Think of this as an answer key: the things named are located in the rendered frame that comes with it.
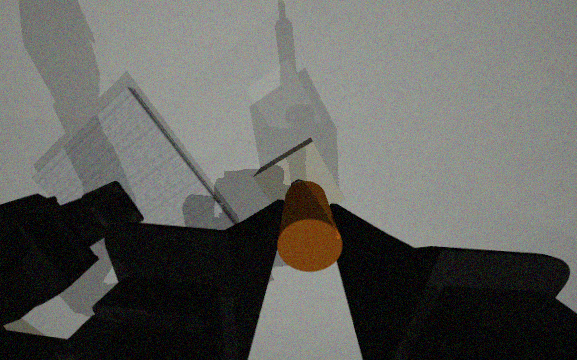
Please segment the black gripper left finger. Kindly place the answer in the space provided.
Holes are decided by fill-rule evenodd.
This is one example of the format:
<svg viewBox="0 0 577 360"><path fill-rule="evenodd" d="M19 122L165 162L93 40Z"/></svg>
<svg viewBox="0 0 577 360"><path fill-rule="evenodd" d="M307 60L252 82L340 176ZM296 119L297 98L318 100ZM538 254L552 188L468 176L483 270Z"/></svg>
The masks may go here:
<svg viewBox="0 0 577 360"><path fill-rule="evenodd" d="M120 223L105 246L124 277L214 286L226 360L248 360L277 252L284 200L226 229Z"/></svg>

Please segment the beige square block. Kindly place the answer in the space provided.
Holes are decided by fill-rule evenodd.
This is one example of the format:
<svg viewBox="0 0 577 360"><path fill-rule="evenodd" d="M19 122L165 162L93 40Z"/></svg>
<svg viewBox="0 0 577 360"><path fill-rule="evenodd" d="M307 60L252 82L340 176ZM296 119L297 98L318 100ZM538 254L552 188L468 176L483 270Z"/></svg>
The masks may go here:
<svg viewBox="0 0 577 360"><path fill-rule="evenodd" d="M262 166L253 178L271 203L285 201L288 189L297 181L318 184L329 206L346 200L312 138Z"/></svg>

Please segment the orange cylinder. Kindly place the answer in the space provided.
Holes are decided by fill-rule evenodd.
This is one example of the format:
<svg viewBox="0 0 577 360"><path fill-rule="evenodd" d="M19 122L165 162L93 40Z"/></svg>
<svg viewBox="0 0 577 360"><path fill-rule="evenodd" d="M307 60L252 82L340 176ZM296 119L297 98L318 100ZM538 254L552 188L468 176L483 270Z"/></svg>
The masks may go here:
<svg viewBox="0 0 577 360"><path fill-rule="evenodd" d="M342 248L324 190L311 181L292 185L285 195L277 240L281 259L293 269L317 272L332 266Z"/></svg>

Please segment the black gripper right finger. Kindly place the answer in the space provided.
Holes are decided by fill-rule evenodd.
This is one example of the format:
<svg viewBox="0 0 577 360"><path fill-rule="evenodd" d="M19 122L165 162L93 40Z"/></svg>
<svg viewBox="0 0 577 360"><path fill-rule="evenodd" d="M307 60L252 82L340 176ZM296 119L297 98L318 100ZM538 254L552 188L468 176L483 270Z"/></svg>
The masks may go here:
<svg viewBox="0 0 577 360"><path fill-rule="evenodd" d="M330 204L343 248L338 268L362 360L407 360L440 291L448 286L548 292L569 266L539 253L413 247Z"/></svg>

